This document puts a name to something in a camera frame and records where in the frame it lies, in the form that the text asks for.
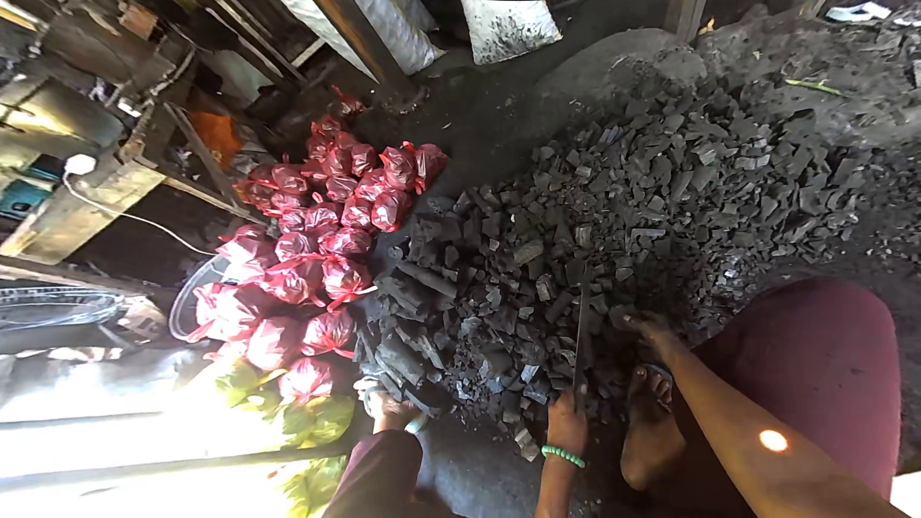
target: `tied plastic bag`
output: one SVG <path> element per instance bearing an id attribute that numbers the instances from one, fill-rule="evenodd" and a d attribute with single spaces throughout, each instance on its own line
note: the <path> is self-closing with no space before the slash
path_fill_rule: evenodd
<path id="1" fill-rule="evenodd" d="M 336 132 L 336 147 L 344 149 L 346 151 L 351 151 L 353 147 L 358 146 L 361 142 L 358 142 L 358 139 L 354 135 L 347 131 L 337 131 Z"/>
<path id="2" fill-rule="evenodd" d="M 335 147 L 335 142 L 322 135 L 312 135 L 307 139 L 307 158 L 323 160 Z"/>
<path id="3" fill-rule="evenodd" d="M 304 325 L 293 318 L 267 318 L 250 337 L 246 359 L 263 371 L 280 369 L 297 355 L 303 333 Z"/>
<path id="4" fill-rule="evenodd" d="M 270 189 L 277 189 L 278 182 L 272 178 L 273 168 L 274 164 L 260 164 L 252 168 L 252 171 L 250 171 L 250 174 L 247 175 L 247 178 L 249 178 L 251 182 L 258 183 L 259 185 L 264 185 Z"/>
<path id="5" fill-rule="evenodd" d="M 323 172 L 329 176 L 352 174 L 352 153 L 348 149 L 334 147 L 323 160 Z"/>
<path id="6" fill-rule="evenodd" d="M 343 93 L 338 87 L 332 85 L 332 90 L 339 96 L 339 114 L 343 119 L 354 119 L 365 110 L 365 104 L 358 97 Z"/>
<path id="7" fill-rule="evenodd" d="M 357 144 L 352 147 L 352 174 L 361 178 L 378 166 L 378 152 L 370 144 Z"/>
<path id="8" fill-rule="evenodd" d="M 332 392 L 332 368 L 320 359 L 298 359 L 278 379 L 278 392 L 282 399 L 293 399 L 300 405 L 329 395 Z"/>
<path id="9" fill-rule="evenodd" d="M 189 343 L 204 338 L 225 342 L 249 338 L 263 316 L 280 303 L 253 283 L 228 286 L 212 282 L 193 293 L 198 298 L 195 319 L 199 327 L 186 338 Z"/>
<path id="10" fill-rule="evenodd" d="M 335 203 L 323 202 L 303 210 L 304 229 L 316 229 L 328 223 L 339 224 L 339 214 L 342 206 Z"/>
<path id="11" fill-rule="evenodd" d="M 355 188 L 355 196 L 374 203 L 378 196 L 390 189 L 391 187 L 387 185 L 387 175 L 384 174 L 384 170 L 375 169 L 365 175 L 361 182 L 358 183 Z"/>
<path id="12" fill-rule="evenodd" d="M 330 141 L 335 140 L 336 132 L 342 131 L 343 124 L 330 114 L 324 114 L 318 121 L 310 123 L 310 133 L 322 136 Z"/>
<path id="13" fill-rule="evenodd" d="M 241 180 L 233 184 L 240 201 L 256 206 L 261 211 L 272 209 L 272 194 L 275 190 L 265 185 L 260 185 L 252 180 Z"/>
<path id="14" fill-rule="evenodd" d="M 317 254 L 284 261 L 265 270 L 259 286 L 289 304 L 299 305 L 309 300 L 323 307 L 326 303 L 317 296 L 323 283 L 322 265 L 322 257 Z"/>
<path id="15" fill-rule="evenodd" d="M 415 193 L 421 194 L 432 186 L 435 177 L 445 169 L 448 155 L 434 144 L 423 144 L 416 149 L 411 143 L 403 142 L 403 147 L 411 151 L 415 157 Z"/>
<path id="16" fill-rule="evenodd" d="M 292 208 L 282 212 L 278 219 L 278 229 L 287 234 L 304 231 L 304 213 L 306 208 Z"/>
<path id="17" fill-rule="evenodd" d="M 355 321 L 345 308 L 317 315 L 307 322 L 300 352 L 304 356 L 317 356 L 332 351 L 350 359 L 355 353 L 343 351 L 342 347 L 354 331 Z"/>
<path id="18" fill-rule="evenodd" d="M 304 197 L 300 194 L 291 194 L 284 191 L 275 191 L 272 194 L 272 207 L 277 209 L 278 215 L 292 208 L 303 208 Z"/>
<path id="19" fill-rule="evenodd" d="M 390 189 L 381 193 L 371 210 L 371 223 L 384 232 L 394 232 L 400 227 L 411 203 L 409 195 L 403 191 Z"/>
<path id="20" fill-rule="evenodd" d="M 380 154 L 384 163 L 384 178 L 387 185 L 401 191 L 409 191 L 415 185 L 415 159 L 405 149 L 385 147 Z"/>
<path id="21" fill-rule="evenodd" d="M 320 247 L 326 253 L 346 257 L 365 255 L 371 250 L 371 234 L 361 229 L 344 227 L 320 238 Z"/>
<path id="22" fill-rule="evenodd" d="M 226 257 L 233 265 L 242 265 L 249 261 L 259 261 L 268 267 L 274 264 L 275 245 L 266 238 L 262 225 L 242 225 L 233 237 L 221 236 L 226 242 L 217 247 L 216 252 Z"/>
<path id="23" fill-rule="evenodd" d="M 326 181 L 326 196 L 334 202 L 344 202 L 357 186 L 358 180 L 355 178 L 336 174 Z"/>
<path id="24" fill-rule="evenodd" d="M 278 184 L 278 190 L 290 194 L 304 194 L 309 191 L 307 180 L 300 174 L 300 167 L 295 164 L 277 164 L 272 168 L 272 179 Z"/>
<path id="25" fill-rule="evenodd" d="M 275 256 L 279 261 L 290 261 L 309 253 L 319 253 L 320 244 L 307 232 L 288 232 L 275 242 Z"/>
<path id="26" fill-rule="evenodd" d="M 371 229 L 371 210 L 374 204 L 355 195 L 349 196 L 343 206 L 343 216 L 340 222 L 344 227 L 356 229 Z"/>
<path id="27" fill-rule="evenodd" d="M 377 288 L 371 286 L 371 275 L 364 265 L 341 255 L 333 255 L 323 261 L 323 287 L 332 299 L 330 311 Z"/>

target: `foot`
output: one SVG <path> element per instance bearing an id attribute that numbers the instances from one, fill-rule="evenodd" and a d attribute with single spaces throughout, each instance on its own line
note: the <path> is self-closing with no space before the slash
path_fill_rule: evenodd
<path id="1" fill-rule="evenodd" d="M 630 428 L 621 454 L 621 473 L 631 488 L 649 489 L 684 451 L 684 437 L 671 414 L 671 381 L 644 367 L 634 368 L 627 401 Z"/>

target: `white sack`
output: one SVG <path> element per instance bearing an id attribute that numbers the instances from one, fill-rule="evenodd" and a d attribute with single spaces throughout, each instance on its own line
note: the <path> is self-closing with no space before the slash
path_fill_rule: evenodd
<path id="1" fill-rule="evenodd" d="M 423 30 L 410 21 L 414 18 L 424 20 L 419 9 L 425 11 L 425 7 L 419 3 L 419 0 L 413 1 L 419 5 L 412 8 L 406 7 L 413 13 L 411 18 L 403 11 L 404 6 L 411 4 L 410 0 L 356 0 L 358 7 L 365 13 L 367 21 L 371 23 L 371 27 L 380 36 L 407 76 L 431 65 L 445 53 L 433 45 Z M 349 63 L 374 78 L 313 0 L 282 0 L 282 2 L 295 17 L 307 24 L 317 33 L 317 36 L 329 43 Z"/>
<path id="2" fill-rule="evenodd" d="M 473 62 L 498 63 L 563 39 L 543 0 L 460 0 L 470 28 Z"/>

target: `green bead bracelet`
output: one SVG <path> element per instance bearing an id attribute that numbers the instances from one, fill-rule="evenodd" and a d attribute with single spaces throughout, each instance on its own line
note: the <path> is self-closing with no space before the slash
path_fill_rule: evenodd
<path id="1" fill-rule="evenodd" d="M 567 452 L 563 448 L 557 448 L 556 446 L 544 446 L 541 448 L 541 453 L 543 456 L 547 456 L 548 453 L 565 458 L 567 461 L 577 465 L 579 467 L 585 467 L 585 461 L 580 459 L 578 455 L 573 455 L 570 452 Z"/>

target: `leg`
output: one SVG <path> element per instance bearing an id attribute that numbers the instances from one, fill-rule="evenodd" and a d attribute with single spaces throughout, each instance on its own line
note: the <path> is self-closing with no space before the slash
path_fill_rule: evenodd
<path id="1" fill-rule="evenodd" d="M 697 354 L 889 498 L 899 449 L 899 360 L 892 317 L 873 294 L 824 278 L 769 291 Z M 680 391 L 673 412 L 687 447 L 663 498 L 678 507 L 751 514 Z"/>
<path id="2" fill-rule="evenodd" d="M 362 518 L 412 516 L 422 446 L 410 433 L 384 430 L 352 450 L 348 467 L 323 516 Z"/>

